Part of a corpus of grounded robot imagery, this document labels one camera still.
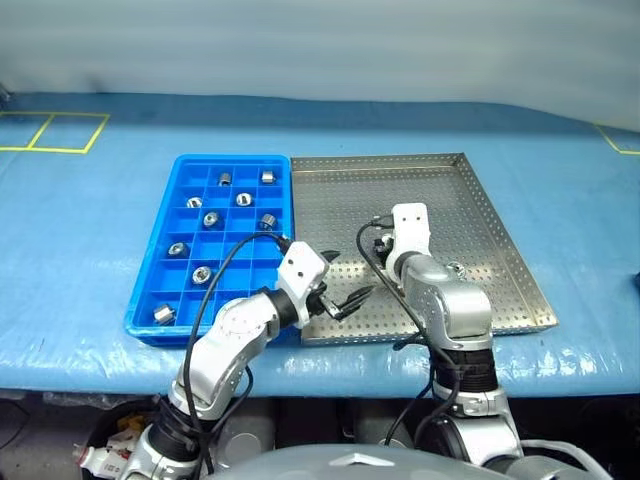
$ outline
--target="black cylinder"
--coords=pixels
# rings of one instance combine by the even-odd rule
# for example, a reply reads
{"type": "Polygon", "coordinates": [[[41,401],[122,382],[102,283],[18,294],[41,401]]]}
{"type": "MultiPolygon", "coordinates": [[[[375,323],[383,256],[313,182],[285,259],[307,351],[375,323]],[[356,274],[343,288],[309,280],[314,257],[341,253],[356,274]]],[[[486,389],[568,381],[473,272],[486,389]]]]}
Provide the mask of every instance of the black cylinder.
{"type": "MultiPolygon", "coordinates": [[[[463,369],[461,392],[480,393],[498,388],[496,364],[491,349],[471,352],[445,350],[445,352],[449,354],[453,363],[463,369]]],[[[442,358],[437,355],[435,357],[437,382],[445,388],[453,389],[456,372],[442,358]]]]}
{"type": "Polygon", "coordinates": [[[296,307],[293,305],[289,295],[287,295],[284,290],[281,288],[277,290],[269,290],[265,288],[260,291],[269,297],[269,300],[273,303],[276,312],[278,312],[280,328],[286,328],[298,321],[298,312],[296,307]]]}
{"type": "Polygon", "coordinates": [[[200,454],[198,432],[192,427],[191,418],[164,399],[160,401],[160,412],[149,429],[149,444],[177,462],[196,460],[200,454]]]}
{"type": "Polygon", "coordinates": [[[471,461],[458,428],[446,417],[440,417],[427,425],[422,438],[419,446],[421,450],[463,462],[471,461]]]}

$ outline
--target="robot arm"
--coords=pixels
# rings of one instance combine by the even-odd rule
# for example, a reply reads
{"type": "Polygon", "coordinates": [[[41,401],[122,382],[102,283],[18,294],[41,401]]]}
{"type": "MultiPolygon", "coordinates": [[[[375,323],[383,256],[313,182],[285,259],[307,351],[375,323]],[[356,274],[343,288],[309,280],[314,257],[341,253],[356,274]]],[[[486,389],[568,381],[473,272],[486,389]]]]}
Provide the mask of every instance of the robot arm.
{"type": "MultiPolygon", "coordinates": [[[[507,396],[498,385],[487,295],[460,278],[463,270],[459,264],[443,266],[431,256],[424,204],[399,204],[392,214],[393,248],[386,258],[386,273],[402,286],[407,303],[423,320],[431,341],[464,371],[449,414],[426,426],[429,439],[445,440],[439,445],[450,451],[438,453],[455,453],[456,458],[476,465],[504,455],[522,456],[507,396]]],[[[434,397],[444,401],[452,392],[455,372],[435,355],[432,361],[436,369],[434,397]]]]}
{"type": "MultiPolygon", "coordinates": [[[[202,420],[217,420],[227,408],[247,363],[278,336],[280,327],[309,323],[307,299],[329,270],[329,262],[304,242],[294,242],[278,267],[275,291],[227,303],[213,327],[198,340],[191,358],[191,383],[202,420]]],[[[183,367],[169,390],[170,402],[189,414],[183,367]]]]}
{"type": "MultiPolygon", "coordinates": [[[[195,343],[191,357],[196,414],[206,427],[213,427],[223,416],[245,367],[278,336],[281,327],[302,328],[312,315],[323,311],[342,318],[364,303],[371,289],[354,292],[357,295],[341,306],[325,297],[322,280],[329,270],[325,257],[332,260],[337,255],[318,254],[304,242],[293,242],[278,267],[276,290],[263,289],[220,309],[213,327],[195,343]]],[[[169,401],[161,404],[158,420],[142,433],[120,479],[190,478],[198,463],[199,444],[189,416],[183,371],[184,365],[171,383],[169,401]]]]}

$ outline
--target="metal nut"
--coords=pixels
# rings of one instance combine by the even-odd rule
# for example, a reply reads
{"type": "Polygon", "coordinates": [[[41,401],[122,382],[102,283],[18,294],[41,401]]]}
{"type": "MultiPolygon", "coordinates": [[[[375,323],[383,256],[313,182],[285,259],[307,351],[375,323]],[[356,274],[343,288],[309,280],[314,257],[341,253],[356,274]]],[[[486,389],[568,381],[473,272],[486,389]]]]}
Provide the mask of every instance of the metal nut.
{"type": "Polygon", "coordinates": [[[220,215],[218,215],[218,212],[207,212],[202,218],[202,225],[204,228],[220,227],[221,224],[222,219],[220,218],[220,215]]]}
{"type": "Polygon", "coordinates": [[[176,242],[167,250],[170,258],[189,258],[189,245],[184,242],[176,242]]]}
{"type": "Polygon", "coordinates": [[[267,185],[276,183],[276,177],[271,170],[265,170],[264,172],[262,172],[261,180],[262,183],[266,183],[267,185]]]}
{"type": "Polygon", "coordinates": [[[278,220],[276,220],[276,217],[274,217],[270,213],[265,213],[260,219],[260,221],[258,222],[258,228],[260,230],[265,230],[267,232],[270,232],[271,230],[276,228],[277,223],[278,223],[278,220]]]}
{"type": "Polygon", "coordinates": [[[153,310],[153,319],[158,325],[168,325],[176,318],[176,311],[166,303],[153,310]]]}
{"type": "Polygon", "coordinates": [[[198,267],[191,275],[191,281],[194,285],[204,285],[211,280],[211,269],[209,267],[198,267]]]}
{"type": "Polygon", "coordinates": [[[231,185],[231,174],[227,172],[222,172],[218,177],[218,186],[228,187],[230,185],[231,185]]]}
{"type": "Polygon", "coordinates": [[[464,278],[467,276],[467,270],[460,262],[449,262],[447,263],[447,268],[449,270],[452,270],[460,280],[464,280],[464,278]]]}
{"type": "Polygon", "coordinates": [[[248,207],[253,203],[253,197],[250,193],[239,193],[236,196],[236,205],[239,207],[248,207]]]}
{"type": "Polygon", "coordinates": [[[202,206],[202,199],[200,197],[191,197],[187,200],[187,207],[200,208],[202,206]]]}

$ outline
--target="small metal part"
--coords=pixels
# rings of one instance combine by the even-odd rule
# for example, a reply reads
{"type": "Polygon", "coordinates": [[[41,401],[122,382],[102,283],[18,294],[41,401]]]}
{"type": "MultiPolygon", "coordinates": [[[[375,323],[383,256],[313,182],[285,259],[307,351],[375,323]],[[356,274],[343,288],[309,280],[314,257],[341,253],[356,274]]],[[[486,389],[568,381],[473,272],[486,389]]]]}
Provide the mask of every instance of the small metal part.
{"type": "Polygon", "coordinates": [[[167,250],[167,256],[169,258],[188,258],[189,245],[184,242],[176,242],[167,250]]]}
{"type": "Polygon", "coordinates": [[[218,186],[228,187],[230,185],[231,185],[231,174],[227,172],[222,172],[218,177],[218,186]]]}
{"type": "Polygon", "coordinates": [[[390,233],[385,233],[382,238],[376,238],[373,241],[373,251],[378,256],[382,264],[387,261],[387,257],[393,250],[393,236],[390,233]]]}
{"type": "Polygon", "coordinates": [[[271,230],[276,228],[277,223],[278,220],[276,220],[276,217],[274,217],[270,213],[265,213],[258,222],[258,228],[260,230],[270,232],[271,230]]]}
{"type": "Polygon", "coordinates": [[[200,197],[191,197],[187,200],[187,207],[200,208],[202,206],[202,199],[200,197]]]}
{"type": "Polygon", "coordinates": [[[168,325],[176,319],[176,311],[165,303],[153,311],[153,318],[157,325],[168,325]]]}
{"type": "Polygon", "coordinates": [[[276,183],[276,177],[273,174],[273,172],[271,170],[265,170],[262,172],[262,177],[260,177],[262,180],[262,183],[265,183],[267,185],[271,185],[273,183],[276,183]]]}
{"type": "Polygon", "coordinates": [[[211,280],[211,269],[209,267],[198,267],[191,275],[191,281],[194,285],[203,285],[211,280]]]}
{"type": "Polygon", "coordinates": [[[239,193],[236,196],[236,205],[239,207],[248,207],[253,203],[253,197],[250,193],[239,193]]]}
{"type": "Polygon", "coordinates": [[[447,268],[453,270],[460,280],[464,280],[467,276],[467,270],[460,262],[449,262],[447,263],[447,268]]]}
{"type": "Polygon", "coordinates": [[[218,215],[218,212],[207,212],[202,218],[202,225],[204,228],[220,227],[221,223],[222,219],[220,218],[220,215],[218,215]]]}
{"type": "Polygon", "coordinates": [[[329,300],[329,297],[327,297],[326,295],[320,295],[319,300],[331,318],[336,318],[338,315],[340,315],[340,309],[336,306],[335,303],[329,300]]]}

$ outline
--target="blue plastic tray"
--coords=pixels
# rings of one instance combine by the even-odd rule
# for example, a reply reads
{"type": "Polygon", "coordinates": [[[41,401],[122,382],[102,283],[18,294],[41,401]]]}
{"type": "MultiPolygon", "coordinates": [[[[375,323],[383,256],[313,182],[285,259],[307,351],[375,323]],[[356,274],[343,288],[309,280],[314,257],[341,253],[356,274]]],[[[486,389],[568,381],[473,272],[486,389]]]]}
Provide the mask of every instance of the blue plastic tray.
{"type": "MultiPolygon", "coordinates": [[[[192,272],[203,265],[215,272],[233,246],[258,231],[265,213],[277,219],[275,233],[293,238],[291,164],[280,155],[182,155],[175,161],[151,239],[133,288],[125,316],[125,329],[151,345],[186,345],[193,320],[207,285],[191,281],[192,272]],[[263,170],[275,175],[275,183],[263,184],[263,170]],[[231,174],[231,186],[218,186],[222,172],[231,174]],[[253,196],[249,207],[236,206],[236,195],[253,196]],[[187,200],[200,197],[202,207],[188,208],[187,200]],[[202,219],[216,211],[222,229],[206,229],[202,219]],[[170,259],[167,250],[176,242],[189,246],[189,258],[170,259]],[[168,304],[176,310],[175,321],[158,325],[153,310],[168,304]]],[[[282,256],[275,243],[259,238],[243,247],[225,271],[209,301],[199,334],[213,324],[215,314],[229,300],[246,297],[262,287],[272,288],[282,256]]]]}

